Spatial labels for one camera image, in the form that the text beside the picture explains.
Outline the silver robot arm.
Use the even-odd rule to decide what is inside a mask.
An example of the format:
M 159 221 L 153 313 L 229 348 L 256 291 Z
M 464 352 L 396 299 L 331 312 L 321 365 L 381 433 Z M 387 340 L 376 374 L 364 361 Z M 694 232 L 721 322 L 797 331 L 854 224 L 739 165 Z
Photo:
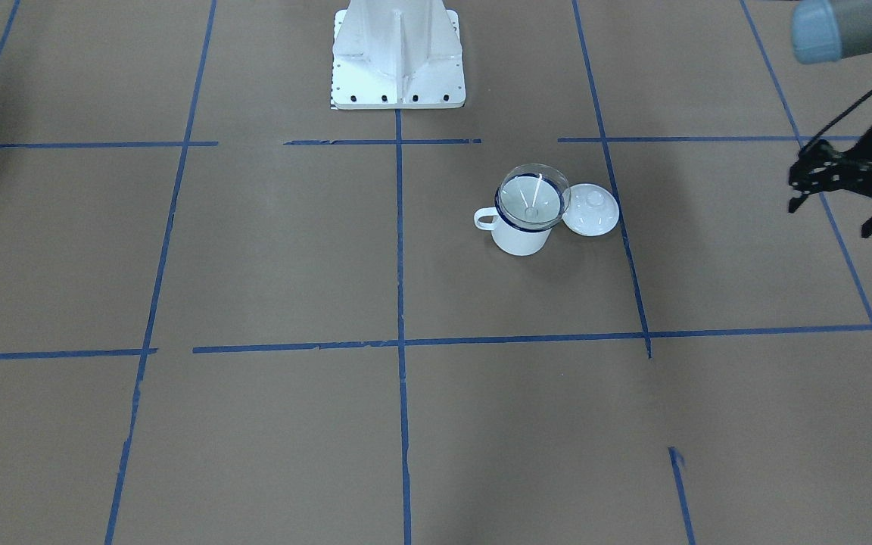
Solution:
M 802 64 L 837 62 L 872 53 L 872 1 L 802 1 L 793 10 L 793 54 Z M 789 186 L 796 191 L 789 213 L 809 196 L 848 191 L 872 199 L 872 125 L 847 151 L 837 151 L 823 133 L 802 146 L 790 166 Z M 872 217 L 861 227 L 872 237 Z

